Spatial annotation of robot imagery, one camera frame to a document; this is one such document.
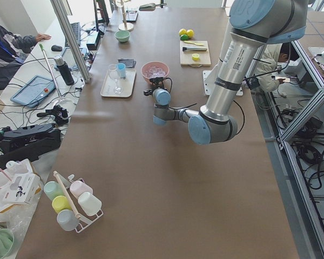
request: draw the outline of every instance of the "black bottle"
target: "black bottle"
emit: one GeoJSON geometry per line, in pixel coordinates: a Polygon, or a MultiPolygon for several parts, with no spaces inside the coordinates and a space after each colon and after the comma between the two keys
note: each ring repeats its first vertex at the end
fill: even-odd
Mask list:
{"type": "Polygon", "coordinates": [[[71,75],[68,64],[63,60],[62,56],[56,56],[54,57],[54,60],[65,83],[67,85],[73,85],[75,81],[71,75]]]}

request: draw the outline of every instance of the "blue cup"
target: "blue cup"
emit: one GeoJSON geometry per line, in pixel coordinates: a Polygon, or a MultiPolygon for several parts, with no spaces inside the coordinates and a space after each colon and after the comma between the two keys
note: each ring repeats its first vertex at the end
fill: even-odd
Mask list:
{"type": "Polygon", "coordinates": [[[118,73],[120,78],[126,79],[126,65],[124,63],[118,63],[118,73]]]}

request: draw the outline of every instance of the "keyboard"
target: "keyboard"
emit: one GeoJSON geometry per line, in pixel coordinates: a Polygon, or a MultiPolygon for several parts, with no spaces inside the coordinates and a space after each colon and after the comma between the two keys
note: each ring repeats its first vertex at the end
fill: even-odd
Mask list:
{"type": "MultiPolygon", "coordinates": [[[[75,35],[78,46],[80,46],[80,40],[81,40],[81,36],[82,36],[82,34],[80,33],[80,31],[81,31],[80,23],[71,23],[70,25],[71,25],[73,34],[75,35]]],[[[65,47],[69,47],[69,44],[68,44],[66,38],[65,38],[65,47]]]]}

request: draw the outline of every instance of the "white cup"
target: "white cup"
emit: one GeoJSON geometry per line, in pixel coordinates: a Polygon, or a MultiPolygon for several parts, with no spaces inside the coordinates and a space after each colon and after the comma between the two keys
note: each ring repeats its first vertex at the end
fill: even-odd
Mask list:
{"type": "Polygon", "coordinates": [[[60,227],[65,231],[72,231],[79,224],[79,219],[77,219],[73,211],[69,209],[64,209],[61,212],[59,212],[56,217],[56,221],[59,223],[60,227]]]}
{"type": "Polygon", "coordinates": [[[102,207],[102,202],[89,192],[82,193],[78,203],[88,216],[96,215],[102,207]]]}
{"type": "Polygon", "coordinates": [[[70,192],[78,199],[83,193],[93,193],[92,188],[82,181],[74,181],[70,186],[70,192]]]}
{"type": "Polygon", "coordinates": [[[25,164],[15,161],[8,161],[6,163],[6,170],[11,174],[25,174],[29,172],[25,164]]]}

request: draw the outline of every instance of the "yellow cup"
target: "yellow cup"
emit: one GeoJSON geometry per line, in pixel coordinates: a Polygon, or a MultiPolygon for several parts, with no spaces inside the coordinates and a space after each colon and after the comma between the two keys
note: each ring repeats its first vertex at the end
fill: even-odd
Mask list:
{"type": "Polygon", "coordinates": [[[71,206],[66,198],[66,196],[60,195],[56,196],[52,201],[52,207],[55,210],[55,212],[58,214],[63,209],[69,209],[71,210],[71,206]]]}

